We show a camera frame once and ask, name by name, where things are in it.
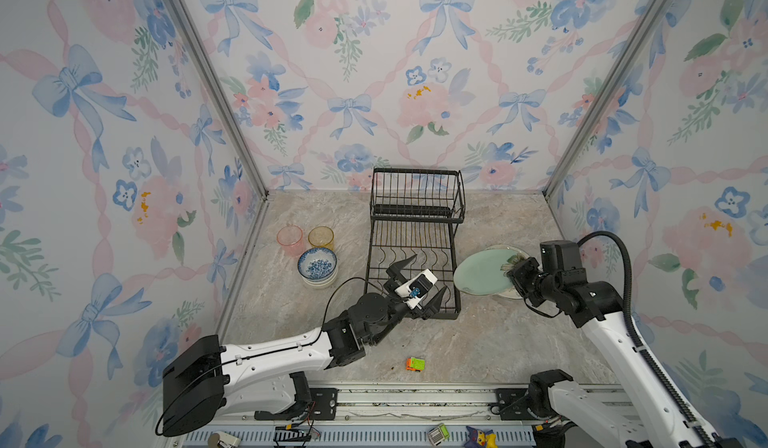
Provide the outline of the cream plate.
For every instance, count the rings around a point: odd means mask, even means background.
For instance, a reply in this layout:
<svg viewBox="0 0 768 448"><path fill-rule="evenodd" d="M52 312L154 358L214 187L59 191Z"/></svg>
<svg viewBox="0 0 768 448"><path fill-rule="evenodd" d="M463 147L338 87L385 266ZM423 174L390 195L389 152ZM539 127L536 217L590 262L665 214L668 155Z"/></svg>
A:
<svg viewBox="0 0 768 448"><path fill-rule="evenodd" d="M488 247L488 250L509 251L510 256L501 267L501 271L504 273L510 271L517 263L529 258L529 255L526 252L509 245L493 245ZM512 299L512 300L522 299L521 295L517 292L517 289L514 286L511 286L506 291L499 293L498 296L506 299Z"/></svg>

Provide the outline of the blue floral bowl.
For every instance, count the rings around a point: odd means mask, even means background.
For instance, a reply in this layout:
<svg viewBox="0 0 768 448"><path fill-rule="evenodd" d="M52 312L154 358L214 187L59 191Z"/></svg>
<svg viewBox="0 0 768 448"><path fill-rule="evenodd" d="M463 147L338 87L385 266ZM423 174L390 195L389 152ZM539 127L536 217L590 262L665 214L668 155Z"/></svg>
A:
<svg viewBox="0 0 768 448"><path fill-rule="evenodd" d="M333 275L336 268L336 254L323 247L315 247L305 251L297 262L300 276L308 282L321 282Z"/></svg>

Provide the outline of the pink transparent cup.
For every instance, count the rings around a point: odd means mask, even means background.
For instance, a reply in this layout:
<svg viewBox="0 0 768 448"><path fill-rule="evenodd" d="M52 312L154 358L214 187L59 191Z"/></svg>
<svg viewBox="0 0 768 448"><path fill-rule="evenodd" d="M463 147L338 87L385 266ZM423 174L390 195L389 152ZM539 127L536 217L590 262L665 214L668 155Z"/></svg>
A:
<svg viewBox="0 0 768 448"><path fill-rule="evenodd" d="M281 228L276 241L287 256L299 258L306 251L304 231L296 225L287 225Z"/></svg>

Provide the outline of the cream ceramic bowl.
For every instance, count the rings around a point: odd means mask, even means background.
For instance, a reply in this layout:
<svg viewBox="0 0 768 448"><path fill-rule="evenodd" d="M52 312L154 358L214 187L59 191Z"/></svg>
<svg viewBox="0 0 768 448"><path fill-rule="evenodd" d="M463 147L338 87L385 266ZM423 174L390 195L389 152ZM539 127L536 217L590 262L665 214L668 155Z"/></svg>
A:
<svg viewBox="0 0 768 448"><path fill-rule="evenodd" d="M336 279L331 277L328 277L324 280L317 280L317 281L312 281L307 279L302 280L303 284L306 287L310 289L315 289L315 290L324 290L324 289L330 288L334 285L335 281Z"/></svg>

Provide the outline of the green plate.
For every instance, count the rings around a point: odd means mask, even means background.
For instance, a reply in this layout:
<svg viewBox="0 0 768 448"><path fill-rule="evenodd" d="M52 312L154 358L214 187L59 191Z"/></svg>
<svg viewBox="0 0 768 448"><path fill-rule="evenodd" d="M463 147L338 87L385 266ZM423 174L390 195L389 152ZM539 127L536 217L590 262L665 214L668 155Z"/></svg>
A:
<svg viewBox="0 0 768 448"><path fill-rule="evenodd" d="M462 293L473 296L498 296L514 286L502 265L509 251L485 249L465 259L454 272L454 285Z"/></svg>

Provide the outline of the yellow transparent cup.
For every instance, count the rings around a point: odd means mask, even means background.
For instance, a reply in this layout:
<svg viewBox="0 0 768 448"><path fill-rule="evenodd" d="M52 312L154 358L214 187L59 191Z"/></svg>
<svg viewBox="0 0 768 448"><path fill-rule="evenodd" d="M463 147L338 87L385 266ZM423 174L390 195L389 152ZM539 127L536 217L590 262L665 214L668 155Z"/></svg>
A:
<svg viewBox="0 0 768 448"><path fill-rule="evenodd" d="M309 232L307 240L313 248L326 248L333 251L335 233L330 227L318 226Z"/></svg>

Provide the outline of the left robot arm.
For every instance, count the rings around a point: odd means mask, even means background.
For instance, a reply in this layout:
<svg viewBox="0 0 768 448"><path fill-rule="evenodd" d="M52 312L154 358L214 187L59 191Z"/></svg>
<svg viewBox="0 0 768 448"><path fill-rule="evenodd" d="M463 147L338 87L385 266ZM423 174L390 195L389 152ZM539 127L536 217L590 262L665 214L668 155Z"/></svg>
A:
<svg viewBox="0 0 768 448"><path fill-rule="evenodd" d="M429 269L406 278L409 259L392 264L381 293L363 294L320 327L260 344L195 341L162 372L158 436L172 438L210 423L218 413L252 411L258 420L292 420L313 404L306 375L344 367L366 355L406 318L437 316L449 289Z"/></svg>

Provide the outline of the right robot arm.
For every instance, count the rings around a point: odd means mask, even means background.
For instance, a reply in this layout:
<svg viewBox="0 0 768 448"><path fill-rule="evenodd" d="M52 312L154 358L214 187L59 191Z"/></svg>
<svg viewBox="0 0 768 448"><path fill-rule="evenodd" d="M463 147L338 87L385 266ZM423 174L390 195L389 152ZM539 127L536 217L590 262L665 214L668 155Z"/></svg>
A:
<svg viewBox="0 0 768 448"><path fill-rule="evenodd" d="M628 420L592 399L560 369L532 375L520 405L540 420L559 417L604 447L740 446L687 401L644 341L632 316L628 251L615 234L608 237L622 256L622 290L589 281L581 245L567 240L542 243L539 257L513 264L505 275L533 312L550 302L584 333L608 362L639 419Z"/></svg>

